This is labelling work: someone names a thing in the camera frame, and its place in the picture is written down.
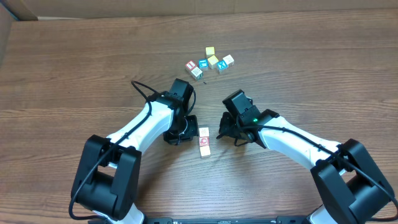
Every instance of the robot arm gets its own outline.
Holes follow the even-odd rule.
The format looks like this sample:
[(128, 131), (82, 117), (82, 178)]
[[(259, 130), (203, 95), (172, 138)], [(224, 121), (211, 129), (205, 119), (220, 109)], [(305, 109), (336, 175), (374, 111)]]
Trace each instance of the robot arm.
[[(394, 198), (392, 187), (361, 143), (353, 139), (344, 144), (327, 141), (291, 125), (274, 111), (260, 113), (242, 90), (229, 95), (223, 104), (228, 112), (223, 114), (217, 138), (255, 142), (310, 170), (323, 205), (307, 217), (306, 223), (365, 223)], [(341, 175), (353, 171), (353, 167), (357, 175), (346, 183)]]
[[(170, 91), (148, 97), (144, 109), (125, 127), (107, 138), (90, 137), (72, 186), (72, 203), (76, 198), (75, 202), (107, 218), (108, 223), (142, 223), (144, 215), (134, 205), (142, 153), (162, 133), (169, 144), (198, 136), (196, 116), (188, 116), (192, 93), (195, 94), (188, 82), (176, 79)], [(99, 172), (98, 163), (115, 168), (114, 177)]]

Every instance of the pile of blocks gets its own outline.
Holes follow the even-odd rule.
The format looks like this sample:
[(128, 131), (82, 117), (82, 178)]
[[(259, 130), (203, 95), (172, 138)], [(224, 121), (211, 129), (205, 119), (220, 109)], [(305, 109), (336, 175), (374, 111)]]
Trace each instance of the pile of blocks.
[(217, 69), (219, 74), (227, 71), (227, 68), (233, 66), (235, 63), (234, 58), (231, 55), (225, 56), (219, 61), (215, 55), (214, 47), (206, 48), (206, 59), (200, 59), (198, 65), (193, 60), (185, 64), (185, 69), (195, 80), (199, 80), (203, 77), (203, 71), (209, 71), (210, 69)]

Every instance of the blue cube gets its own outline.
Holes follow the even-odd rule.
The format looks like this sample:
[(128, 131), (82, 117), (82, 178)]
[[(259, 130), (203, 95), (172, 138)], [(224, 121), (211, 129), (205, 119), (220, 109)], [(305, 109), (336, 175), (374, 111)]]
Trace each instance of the blue cube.
[(198, 61), (198, 67), (202, 71), (208, 71), (209, 70), (209, 63), (207, 62), (207, 59), (201, 59)]
[(217, 70), (218, 73), (223, 73), (225, 72), (225, 70), (228, 68), (228, 65), (226, 64), (226, 62), (224, 60), (217, 62)]

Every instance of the wooden table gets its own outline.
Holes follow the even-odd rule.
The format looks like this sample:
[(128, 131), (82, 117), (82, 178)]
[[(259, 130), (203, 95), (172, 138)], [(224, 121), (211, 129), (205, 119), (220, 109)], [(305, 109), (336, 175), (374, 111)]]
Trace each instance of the wooden table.
[[(144, 154), (136, 204), (150, 217), (307, 215), (322, 204), (288, 157), (215, 139), (221, 101), (238, 89), (321, 138), (361, 141), (398, 190), (397, 27), (398, 10), (15, 22), (0, 71), (0, 223), (84, 223), (67, 212), (83, 145), (140, 112), (132, 79), (159, 91), (189, 81), (211, 135), (207, 159), (197, 139), (157, 138)], [(207, 46), (236, 65), (196, 82), (184, 64)]]

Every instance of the wooden tabletop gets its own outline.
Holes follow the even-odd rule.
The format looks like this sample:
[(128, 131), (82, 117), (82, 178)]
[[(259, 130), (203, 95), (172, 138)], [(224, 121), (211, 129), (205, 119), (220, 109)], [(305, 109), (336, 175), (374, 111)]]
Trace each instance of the wooden tabletop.
[[(83, 145), (141, 111), (130, 80), (159, 91), (189, 81), (192, 114), (210, 129), (210, 158), (197, 138), (159, 137), (144, 154), (136, 204), (149, 217), (308, 215), (322, 204), (288, 157), (216, 140), (221, 101), (238, 89), (321, 138), (362, 142), (397, 191), (397, 27), (398, 10), (15, 22), (0, 71), (0, 223), (85, 223), (67, 210)], [(196, 82), (184, 65), (207, 46), (236, 65)]]

